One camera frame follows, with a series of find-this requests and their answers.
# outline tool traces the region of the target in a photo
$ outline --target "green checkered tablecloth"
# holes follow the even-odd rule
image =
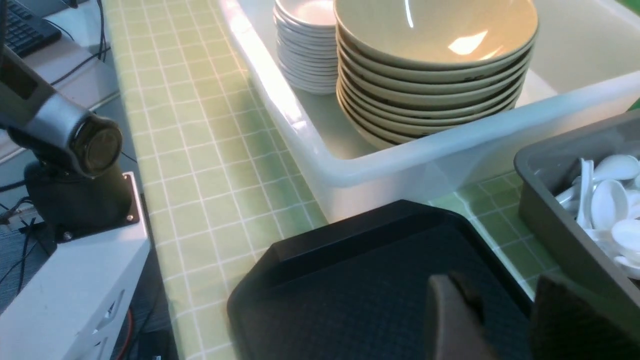
[[[274,241],[326,220],[234,52],[216,1],[105,3],[181,359],[235,359],[225,301]],[[557,265],[507,174],[432,204],[464,214],[532,295]]]

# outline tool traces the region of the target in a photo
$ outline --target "stack of plates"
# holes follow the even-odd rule
[[[332,94],[338,78],[333,0],[276,0],[279,66],[293,87]]]
[[[531,0],[335,0],[335,16],[338,101],[378,148],[513,108],[538,34]]]

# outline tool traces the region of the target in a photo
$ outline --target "computer keyboard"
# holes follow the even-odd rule
[[[14,0],[7,0],[5,44],[21,58],[58,41],[60,30]]]

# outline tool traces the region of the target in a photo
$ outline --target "robotic arm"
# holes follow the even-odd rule
[[[109,169],[122,149],[115,122],[59,94],[8,47],[0,67],[0,129],[43,163],[93,178]]]
[[[0,129],[35,154],[38,161],[25,168],[24,184],[58,241],[127,223],[135,204],[130,180],[116,164],[122,149],[117,124],[59,94],[6,46],[0,56]]]

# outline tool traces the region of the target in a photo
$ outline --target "floor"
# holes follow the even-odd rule
[[[25,234],[21,231],[16,231],[11,234],[0,234],[0,277],[9,271],[9,269],[22,257],[22,247],[24,245]],[[38,239],[42,245],[37,245],[33,248],[32,253],[27,257],[27,261],[24,267],[24,285],[36,274],[38,269],[47,261],[49,257],[47,253],[51,254],[55,251],[55,244],[51,241],[52,236],[46,228],[38,228],[33,232],[29,240],[29,248],[36,243]],[[16,296],[18,282],[20,277],[20,266],[16,266],[6,277],[6,279],[0,283],[0,314],[11,304],[11,301]],[[162,277],[160,276],[160,269],[158,266],[157,256],[152,247],[152,250],[147,258],[147,262],[142,270],[138,287],[133,295],[131,301],[131,309],[134,318],[134,330],[132,332],[132,340],[137,337],[141,332],[156,332],[166,331],[173,339],[171,321],[169,318],[168,307],[166,303],[166,296],[164,294],[164,287],[162,283]],[[125,338],[128,332],[127,322],[123,324],[120,331],[120,337],[114,348],[112,360],[115,360],[118,353],[122,349],[122,345],[125,342]],[[169,355],[166,360],[177,360],[178,356],[175,350],[175,342],[170,342],[171,349],[169,349]],[[137,359],[138,358],[138,344],[133,344],[130,357],[124,357],[124,359]]]

